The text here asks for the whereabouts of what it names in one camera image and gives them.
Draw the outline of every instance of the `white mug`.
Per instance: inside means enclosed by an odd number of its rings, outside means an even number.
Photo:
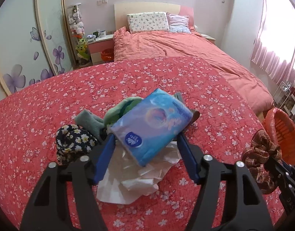
[[[100,32],[100,37],[105,37],[106,36],[106,31],[101,31]]]

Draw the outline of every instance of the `crumpled paper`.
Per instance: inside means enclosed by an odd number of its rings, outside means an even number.
[[[96,198],[103,202],[131,204],[141,195],[158,190],[160,182],[181,156],[176,142],[170,142],[145,167],[139,166],[119,141],[104,179],[99,182]]]

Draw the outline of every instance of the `headboard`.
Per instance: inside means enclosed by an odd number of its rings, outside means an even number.
[[[189,16],[189,26],[194,25],[193,8],[161,2],[128,2],[114,4],[114,15],[116,30],[126,26],[128,28],[127,16],[132,13],[142,12],[169,12],[180,16]]]

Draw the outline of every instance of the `silver bolt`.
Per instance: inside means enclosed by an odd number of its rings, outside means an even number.
[[[238,167],[244,167],[245,166],[245,163],[243,163],[242,161],[237,161],[236,162],[236,166],[238,166]]]
[[[80,157],[80,160],[81,161],[88,161],[89,157],[88,156],[82,156],[82,157]]]
[[[50,168],[54,168],[56,166],[57,166],[57,164],[54,161],[51,162],[50,164],[48,164],[48,167],[50,167]]]
[[[213,159],[213,157],[211,155],[204,155],[203,159],[206,161],[211,161]]]

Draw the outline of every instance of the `pillow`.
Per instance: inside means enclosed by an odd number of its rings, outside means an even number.
[[[179,16],[167,12],[167,17],[170,32],[190,34],[190,30],[188,28],[189,16]]]
[[[127,21],[131,34],[145,31],[170,31],[165,12],[129,14]]]

